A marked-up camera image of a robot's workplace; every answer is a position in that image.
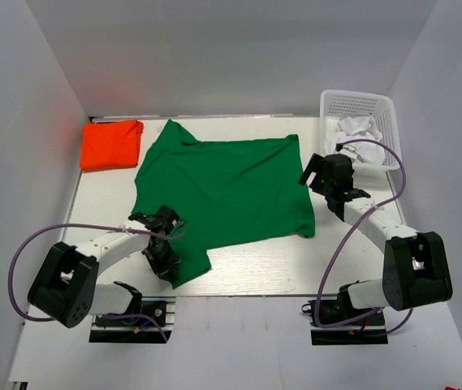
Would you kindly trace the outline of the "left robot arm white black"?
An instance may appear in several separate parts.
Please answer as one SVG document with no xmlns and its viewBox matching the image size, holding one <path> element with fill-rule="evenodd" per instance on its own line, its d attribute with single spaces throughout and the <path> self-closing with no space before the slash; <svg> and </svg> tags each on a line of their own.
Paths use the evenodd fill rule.
<svg viewBox="0 0 462 390">
<path fill-rule="evenodd" d="M 152 272 L 173 284 L 181 259 L 170 241 L 184 233 L 184 221 L 167 206 L 155 214 L 136 212 L 121 227 L 97 227 L 105 233 L 77 245 L 63 241 L 47 253 L 28 302 L 67 328 L 86 316 L 137 319 L 142 294 L 123 282 L 99 284 L 97 278 L 117 262 L 141 252 Z"/>
</svg>

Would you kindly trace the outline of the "green t shirt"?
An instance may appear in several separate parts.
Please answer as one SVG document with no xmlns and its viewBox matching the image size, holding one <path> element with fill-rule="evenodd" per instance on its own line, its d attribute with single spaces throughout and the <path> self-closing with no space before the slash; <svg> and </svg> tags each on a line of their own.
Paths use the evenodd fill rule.
<svg viewBox="0 0 462 390">
<path fill-rule="evenodd" d="M 181 259 L 173 288 L 211 268 L 208 252 L 289 235 L 311 238 L 316 223 L 303 173 L 300 140 L 199 141 L 168 120 L 135 178 L 134 212 L 160 206 L 185 221 L 171 242 Z"/>
</svg>

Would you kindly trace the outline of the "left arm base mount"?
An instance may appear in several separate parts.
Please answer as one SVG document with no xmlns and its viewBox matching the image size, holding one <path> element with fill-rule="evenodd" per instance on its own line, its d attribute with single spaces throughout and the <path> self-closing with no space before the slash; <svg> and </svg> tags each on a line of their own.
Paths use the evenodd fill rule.
<svg viewBox="0 0 462 390">
<path fill-rule="evenodd" d="M 175 322 L 173 297 L 145 297 L 136 315 L 94 316 L 89 342 L 94 344 L 164 345 L 171 337 Z"/>
</svg>

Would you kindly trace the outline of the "white t shirt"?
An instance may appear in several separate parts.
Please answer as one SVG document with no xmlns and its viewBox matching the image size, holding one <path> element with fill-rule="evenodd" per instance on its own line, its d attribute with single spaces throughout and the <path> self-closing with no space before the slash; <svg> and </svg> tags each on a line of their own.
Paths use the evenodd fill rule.
<svg viewBox="0 0 462 390">
<path fill-rule="evenodd" d="M 385 160 L 385 150 L 380 145 L 375 145 L 366 140 L 381 143 L 382 133 L 378 130 L 375 119 L 372 116 L 362 117 L 345 117 L 341 119 L 325 135 L 325 152 L 326 154 L 335 153 L 335 144 L 353 141 L 348 144 L 349 148 L 356 151 L 356 155 L 350 156 L 360 163 L 369 163 L 381 166 Z"/>
</svg>

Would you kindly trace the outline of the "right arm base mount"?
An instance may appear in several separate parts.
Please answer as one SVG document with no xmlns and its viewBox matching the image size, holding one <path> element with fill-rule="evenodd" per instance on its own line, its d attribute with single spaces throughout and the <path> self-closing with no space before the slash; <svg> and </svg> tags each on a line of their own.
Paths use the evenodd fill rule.
<svg viewBox="0 0 462 390">
<path fill-rule="evenodd" d="M 301 313 L 310 318 L 312 346 L 387 345 L 386 321 L 381 311 L 353 322 L 351 318 L 368 313 L 367 310 L 343 308 L 335 298 L 320 301 L 319 321 L 315 320 L 316 300 L 308 300 L 301 306 Z"/>
</svg>

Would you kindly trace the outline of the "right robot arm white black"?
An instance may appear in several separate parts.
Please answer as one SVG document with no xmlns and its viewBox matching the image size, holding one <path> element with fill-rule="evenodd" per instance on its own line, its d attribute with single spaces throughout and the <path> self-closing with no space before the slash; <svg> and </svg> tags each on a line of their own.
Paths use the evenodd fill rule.
<svg viewBox="0 0 462 390">
<path fill-rule="evenodd" d="M 386 307 L 402 311 L 449 301 L 453 286 L 442 237 L 395 219 L 365 190 L 355 187 L 353 173 L 352 162 L 342 154 L 314 154 L 299 182 L 322 195 L 328 209 L 348 223 L 351 232 L 361 232 L 382 252 L 382 277 L 342 286 L 332 306 L 316 299 L 315 323 L 342 327 Z"/>
</svg>

